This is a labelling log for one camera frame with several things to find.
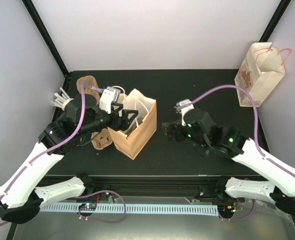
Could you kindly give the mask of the brown paper bag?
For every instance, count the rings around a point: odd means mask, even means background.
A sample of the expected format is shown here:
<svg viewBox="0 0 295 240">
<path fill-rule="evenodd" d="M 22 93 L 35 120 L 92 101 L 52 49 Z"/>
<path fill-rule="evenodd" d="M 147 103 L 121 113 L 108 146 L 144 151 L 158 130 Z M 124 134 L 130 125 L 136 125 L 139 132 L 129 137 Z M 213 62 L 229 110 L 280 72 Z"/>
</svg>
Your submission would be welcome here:
<svg viewBox="0 0 295 240">
<path fill-rule="evenodd" d="M 139 90 L 133 89 L 122 101 L 125 109 L 134 110 L 135 102 L 140 100 L 149 110 L 139 127 L 135 120 L 126 130 L 115 131 L 111 128 L 107 130 L 110 133 L 112 141 L 117 150 L 134 160 L 146 143 L 150 140 L 157 130 L 157 101 L 144 96 Z"/>
</svg>

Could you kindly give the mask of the cup holding white stirrers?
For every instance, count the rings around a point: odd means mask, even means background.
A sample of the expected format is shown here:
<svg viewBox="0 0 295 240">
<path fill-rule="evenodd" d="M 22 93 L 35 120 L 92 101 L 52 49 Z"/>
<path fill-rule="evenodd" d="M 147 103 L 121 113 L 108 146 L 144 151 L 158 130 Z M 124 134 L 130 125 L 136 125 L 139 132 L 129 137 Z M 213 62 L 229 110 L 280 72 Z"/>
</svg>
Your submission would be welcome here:
<svg viewBox="0 0 295 240">
<path fill-rule="evenodd" d="M 68 98 L 68 99 L 66 99 L 63 103 L 62 103 L 62 105 L 61 105 L 61 109 L 63 110 L 63 111 L 65 111 L 65 107 L 72 101 L 72 100 L 74 100 L 73 98 Z"/>
</svg>

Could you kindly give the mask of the stack of paper cups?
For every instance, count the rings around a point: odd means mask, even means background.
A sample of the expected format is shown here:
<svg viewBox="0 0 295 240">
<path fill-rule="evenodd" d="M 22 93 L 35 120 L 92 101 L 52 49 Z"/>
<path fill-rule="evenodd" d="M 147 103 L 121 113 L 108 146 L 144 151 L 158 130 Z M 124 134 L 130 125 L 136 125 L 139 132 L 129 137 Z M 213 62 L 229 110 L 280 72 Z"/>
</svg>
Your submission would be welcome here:
<svg viewBox="0 0 295 240">
<path fill-rule="evenodd" d="M 126 92 L 125 92 L 125 89 L 124 89 L 123 87 L 121 87 L 121 86 L 113 85 L 112 88 L 113 88 L 113 89 L 118 89 L 118 90 L 120 90 L 123 94 L 126 93 Z"/>
</svg>

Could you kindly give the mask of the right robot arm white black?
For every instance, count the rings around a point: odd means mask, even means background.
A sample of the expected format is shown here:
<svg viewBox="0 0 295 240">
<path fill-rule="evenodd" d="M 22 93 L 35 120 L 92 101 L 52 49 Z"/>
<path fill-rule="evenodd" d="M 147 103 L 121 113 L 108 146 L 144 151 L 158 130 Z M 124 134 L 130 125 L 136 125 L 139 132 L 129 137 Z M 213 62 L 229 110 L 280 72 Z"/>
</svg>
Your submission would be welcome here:
<svg viewBox="0 0 295 240">
<path fill-rule="evenodd" d="M 198 108 L 184 110 L 180 120 L 165 122 L 162 128 L 170 140 L 189 139 L 201 145 L 205 154 L 213 152 L 226 157 L 265 178 L 264 181 L 224 178 L 214 190 L 219 201 L 259 200 L 295 216 L 295 168 L 262 149 L 252 138 L 233 127 L 217 125 L 209 113 Z"/>
</svg>

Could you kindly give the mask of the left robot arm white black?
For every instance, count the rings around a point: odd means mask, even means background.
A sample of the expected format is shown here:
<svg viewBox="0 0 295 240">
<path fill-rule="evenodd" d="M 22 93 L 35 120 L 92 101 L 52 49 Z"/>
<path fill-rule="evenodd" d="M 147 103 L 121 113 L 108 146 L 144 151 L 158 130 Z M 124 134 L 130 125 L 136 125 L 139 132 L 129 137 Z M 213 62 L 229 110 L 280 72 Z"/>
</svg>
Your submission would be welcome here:
<svg viewBox="0 0 295 240">
<path fill-rule="evenodd" d="M 91 199 L 95 194 L 92 180 L 80 173 L 69 180 L 39 187 L 46 173 L 83 139 L 103 129 L 127 130 L 138 110 L 126 109 L 122 103 L 110 103 L 100 109 L 92 95 L 74 98 L 58 96 L 53 103 L 63 114 L 47 125 L 31 153 L 15 174 L 0 186 L 0 219 L 2 224 L 24 224 L 41 209 L 69 198 Z"/>
</svg>

